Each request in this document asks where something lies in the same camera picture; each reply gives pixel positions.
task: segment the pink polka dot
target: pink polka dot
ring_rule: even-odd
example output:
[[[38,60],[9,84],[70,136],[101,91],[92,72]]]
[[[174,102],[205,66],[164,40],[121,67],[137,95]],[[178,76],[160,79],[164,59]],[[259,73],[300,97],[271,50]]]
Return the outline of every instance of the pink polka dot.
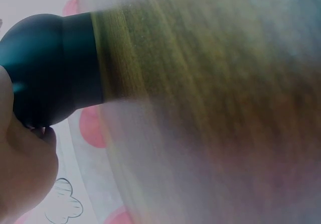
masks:
[[[15,224],[24,224],[29,216],[30,216],[30,212],[23,214],[23,216],[21,216],[18,220],[16,220]]]
[[[125,207],[121,207],[112,213],[104,222],[104,224],[133,224],[128,211]]]
[[[99,117],[98,117],[98,106],[92,106],[84,108],[81,112],[79,128],[82,137],[93,147],[105,148]]]
[[[63,16],[72,16],[79,13],[78,9],[79,0],[67,1],[63,8]]]

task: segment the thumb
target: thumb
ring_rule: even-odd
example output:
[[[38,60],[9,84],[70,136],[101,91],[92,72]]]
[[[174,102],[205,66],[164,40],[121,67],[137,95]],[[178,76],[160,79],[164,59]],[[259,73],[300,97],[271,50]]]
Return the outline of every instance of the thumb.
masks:
[[[13,112],[14,91],[7,71],[0,66],[0,131],[6,132]]]

